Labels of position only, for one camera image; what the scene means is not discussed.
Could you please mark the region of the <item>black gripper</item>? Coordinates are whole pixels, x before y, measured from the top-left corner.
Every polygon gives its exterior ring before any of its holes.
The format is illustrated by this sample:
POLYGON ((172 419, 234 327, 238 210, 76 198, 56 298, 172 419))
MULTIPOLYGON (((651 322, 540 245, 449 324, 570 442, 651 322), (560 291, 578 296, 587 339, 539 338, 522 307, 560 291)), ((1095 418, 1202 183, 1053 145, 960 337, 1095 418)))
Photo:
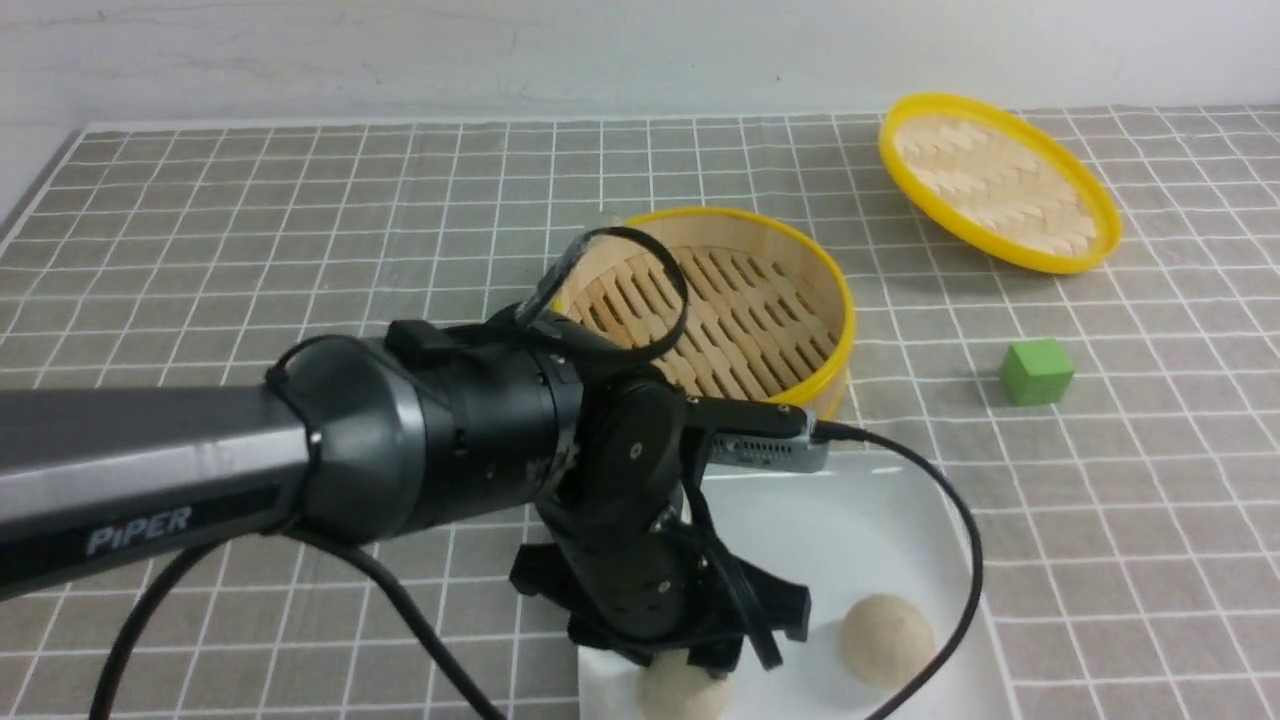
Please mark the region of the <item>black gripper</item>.
POLYGON ((512 585, 564 610, 576 646, 637 667, 680 650, 708 676, 728 676, 745 650, 780 661, 781 641, 809 637, 810 591, 733 555, 704 492, 678 498, 689 518, 672 502, 627 500, 617 516, 535 502, 550 542, 518 550, 512 585))

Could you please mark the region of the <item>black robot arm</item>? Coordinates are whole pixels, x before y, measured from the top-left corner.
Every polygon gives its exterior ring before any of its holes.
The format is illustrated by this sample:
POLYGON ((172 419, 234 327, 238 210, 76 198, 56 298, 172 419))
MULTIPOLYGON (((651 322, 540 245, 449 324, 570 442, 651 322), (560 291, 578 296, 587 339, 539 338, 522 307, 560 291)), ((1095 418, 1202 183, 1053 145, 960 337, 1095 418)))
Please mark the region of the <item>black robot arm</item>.
POLYGON ((699 484, 714 434, 800 430, 796 409, 694 398, 561 316, 394 322, 307 340, 260 386, 3 393, 3 598, 247 534, 364 546, 532 506, 550 542, 509 571, 570 639, 719 676, 803 642, 804 585, 735 557, 699 484))

